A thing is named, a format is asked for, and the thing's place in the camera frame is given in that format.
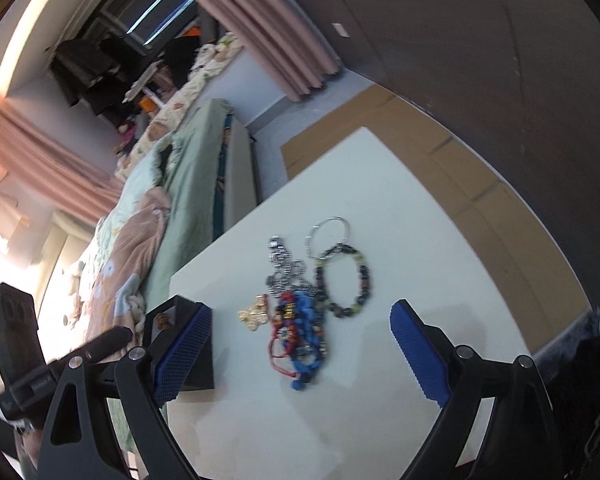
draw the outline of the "gold brooch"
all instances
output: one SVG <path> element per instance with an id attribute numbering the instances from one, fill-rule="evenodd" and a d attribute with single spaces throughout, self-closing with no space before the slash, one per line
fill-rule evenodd
<path id="1" fill-rule="evenodd" d="M 256 302 L 248 310 L 240 310 L 238 319 L 243 322 L 249 330 L 254 332 L 260 325 L 264 325 L 269 321 L 267 316 L 267 295 L 262 294 L 256 296 Z"/>

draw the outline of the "silver ring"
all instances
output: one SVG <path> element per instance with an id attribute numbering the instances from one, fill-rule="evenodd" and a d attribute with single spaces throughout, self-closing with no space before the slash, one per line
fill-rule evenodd
<path id="1" fill-rule="evenodd" d="M 350 232 L 349 222 L 347 222 L 341 216 L 332 216 L 330 218 L 325 218 L 322 222 L 314 225 L 311 228 L 311 230 L 309 231 L 309 234 L 304 238 L 304 250 L 306 251 L 306 255 L 309 258 L 311 258 L 312 260 L 327 260 L 328 258 L 331 258 L 340 252 L 340 248 L 338 248 L 336 251 L 333 251 L 333 253 L 328 254 L 327 256 L 325 256 L 323 258 L 321 258 L 320 256 L 312 256 L 312 254 L 311 254 L 311 240 L 314 237 L 315 232 L 318 229 L 320 229 L 323 225 L 327 224 L 328 222 L 334 221 L 334 220 L 338 220 L 339 222 L 342 222 L 342 224 L 344 225 L 344 236 L 342 237 L 342 241 L 339 243 L 339 245 L 341 246 L 342 244 L 346 244 L 347 241 L 349 240 L 349 232 Z"/>

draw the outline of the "beaded bracelet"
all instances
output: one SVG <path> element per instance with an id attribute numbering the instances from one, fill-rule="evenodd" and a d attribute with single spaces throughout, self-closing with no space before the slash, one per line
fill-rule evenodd
<path id="1" fill-rule="evenodd" d="M 351 306 L 345 308 L 341 307 L 334 301 L 331 301 L 324 283 L 324 267 L 329 259 L 337 253 L 351 254 L 353 259 L 358 264 L 358 272 L 360 273 L 360 295 L 356 298 L 355 303 L 352 303 Z M 333 247 L 327 249 L 318 258 L 316 258 L 315 286 L 317 289 L 315 293 L 316 301 L 319 301 L 325 305 L 331 312 L 333 312 L 335 317 L 351 317 L 355 314 L 358 314 L 370 295 L 369 268 L 366 266 L 365 257 L 359 250 L 350 245 L 344 243 L 335 244 Z"/>

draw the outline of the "blue textured pad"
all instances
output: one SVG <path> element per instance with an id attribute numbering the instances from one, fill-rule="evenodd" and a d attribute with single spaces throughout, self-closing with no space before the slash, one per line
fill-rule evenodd
<path id="1" fill-rule="evenodd" d="M 153 397 L 159 408 L 178 396 L 210 334 L 211 309 L 202 305 L 155 367 Z"/>
<path id="2" fill-rule="evenodd" d="M 446 365 L 435 348 L 401 303 L 395 303 L 389 316 L 391 332 L 420 383 L 427 399 L 440 408 L 448 403 L 451 391 L 447 383 Z"/>

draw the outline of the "green blanket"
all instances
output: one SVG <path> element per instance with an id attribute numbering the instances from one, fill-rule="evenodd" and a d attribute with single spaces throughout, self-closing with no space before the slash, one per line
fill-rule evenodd
<path id="1" fill-rule="evenodd" d="M 188 112 L 174 132 L 172 161 L 162 183 L 171 197 L 170 218 L 154 266 L 140 286 L 147 312 L 170 298 L 171 277 L 213 241 L 218 154 L 229 113 L 227 101 L 212 99 Z M 135 451 L 120 401 L 109 399 L 109 411 L 120 446 Z M 166 420 L 166 406 L 162 414 Z"/>

